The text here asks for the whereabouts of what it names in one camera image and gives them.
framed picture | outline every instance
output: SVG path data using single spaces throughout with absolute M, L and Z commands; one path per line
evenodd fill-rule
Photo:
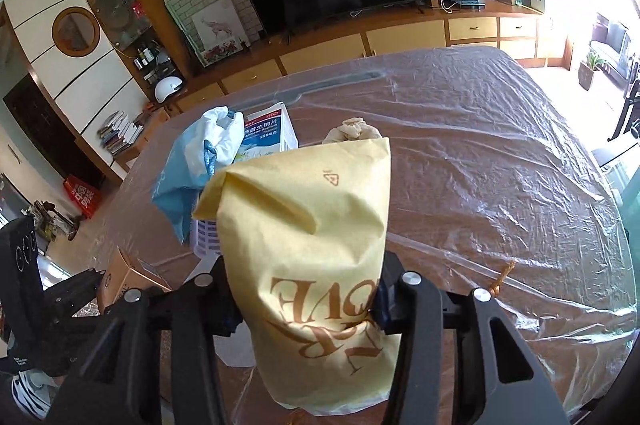
M 204 51 L 200 56 L 206 64 L 241 51 L 242 42 L 250 44 L 231 0 L 216 1 L 191 19 L 202 41 Z

stack of books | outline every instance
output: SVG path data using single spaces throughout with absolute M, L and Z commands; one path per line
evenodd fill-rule
M 116 157 L 135 143 L 143 129 L 143 125 L 129 121 L 129 116 L 119 110 L 107 118 L 100 127 L 98 137 L 102 146 Z

plastic sheet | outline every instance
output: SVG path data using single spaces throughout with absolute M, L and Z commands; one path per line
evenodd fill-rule
M 258 84 L 172 119 L 101 215 L 102 235 L 87 266 L 105 268 L 120 246 L 180 285 L 197 259 L 150 200 L 173 141 L 215 105 L 248 114 L 279 100 L 287 103 L 301 146 L 319 144 L 353 116 L 389 137 L 388 249 L 406 268 L 457 293 L 487 287 L 515 260 L 499 300 L 565 410 L 602 395 L 628 356 L 636 327 L 633 267 L 620 216 L 587 149 L 529 75 L 494 48 L 353 60 Z M 451 338 L 447 333 L 443 353 L 443 423 L 453 388 Z M 234 423 L 292 420 L 255 369 L 221 361 L 219 368 Z M 163 361 L 165 388 L 167 376 Z M 343 417 L 293 421 L 377 424 L 383 410 L 380 404 Z

sofa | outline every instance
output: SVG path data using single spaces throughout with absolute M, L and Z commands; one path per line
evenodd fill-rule
M 603 69 L 621 85 L 626 85 L 629 66 L 628 29 L 619 22 L 609 21 L 608 25 L 596 24 L 591 36 L 590 50 L 605 59 Z

cable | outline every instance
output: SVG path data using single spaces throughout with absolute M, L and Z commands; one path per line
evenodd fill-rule
M 135 60 L 135 59 L 136 59 L 136 57 L 135 57 L 135 56 L 125 55 L 122 51 L 120 51 L 120 50 L 119 50 L 119 49 L 114 45 L 114 43 L 113 43 L 113 42 L 111 42 L 111 41 L 109 40 L 109 37 L 107 37 L 107 40 L 108 40 L 108 41 L 109 41 L 109 43 L 111 44 L 111 47 L 112 47 L 113 49 L 115 49 L 118 53 L 120 53 L 120 55 L 122 55 L 122 56 L 126 56 L 127 58 L 130 58 L 131 60 Z
M 449 7 L 447 7 L 447 6 L 444 5 L 444 1 L 446 1 L 446 0 L 440 0 L 440 7 L 444 11 L 446 11 L 447 13 L 453 13 L 453 10 L 451 9 L 452 6 L 454 4 L 460 4 L 462 2 L 462 0 L 448 0 L 449 2 L 452 2 L 453 4 L 451 4 L 451 6 L 449 6 Z

